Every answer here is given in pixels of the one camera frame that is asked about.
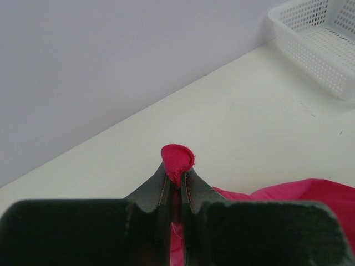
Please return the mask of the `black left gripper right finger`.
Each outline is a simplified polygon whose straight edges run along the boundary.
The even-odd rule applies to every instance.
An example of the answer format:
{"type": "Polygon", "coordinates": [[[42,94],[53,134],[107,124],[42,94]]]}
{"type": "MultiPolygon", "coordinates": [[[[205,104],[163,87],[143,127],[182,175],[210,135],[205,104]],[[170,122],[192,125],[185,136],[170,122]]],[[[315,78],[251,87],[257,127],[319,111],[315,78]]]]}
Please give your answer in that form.
{"type": "Polygon", "coordinates": [[[336,215],[315,201],[230,201],[181,177],[185,265],[353,265],[336,215]]]}

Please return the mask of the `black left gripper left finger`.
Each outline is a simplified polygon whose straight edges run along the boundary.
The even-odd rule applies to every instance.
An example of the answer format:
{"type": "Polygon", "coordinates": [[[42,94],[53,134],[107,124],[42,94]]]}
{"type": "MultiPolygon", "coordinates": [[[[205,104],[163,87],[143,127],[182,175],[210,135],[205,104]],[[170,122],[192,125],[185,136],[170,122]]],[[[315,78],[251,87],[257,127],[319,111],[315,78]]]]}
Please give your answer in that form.
{"type": "Polygon", "coordinates": [[[29,199],[1,216],[2,265],[168,265],[163,166],[122,199],[29,199]]]}

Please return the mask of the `white perforated plastic basket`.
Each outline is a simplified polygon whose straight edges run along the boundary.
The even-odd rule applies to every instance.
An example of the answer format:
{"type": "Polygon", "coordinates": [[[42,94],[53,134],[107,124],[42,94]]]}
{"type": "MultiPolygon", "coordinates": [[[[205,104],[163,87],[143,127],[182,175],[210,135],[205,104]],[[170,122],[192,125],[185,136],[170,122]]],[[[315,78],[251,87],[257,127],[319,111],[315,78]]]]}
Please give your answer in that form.
{"type": "Polygon", "coordinates": [[[278,47],[333,95],[354,98],[354,1],[289,1],[268,12],[278,47]]]}

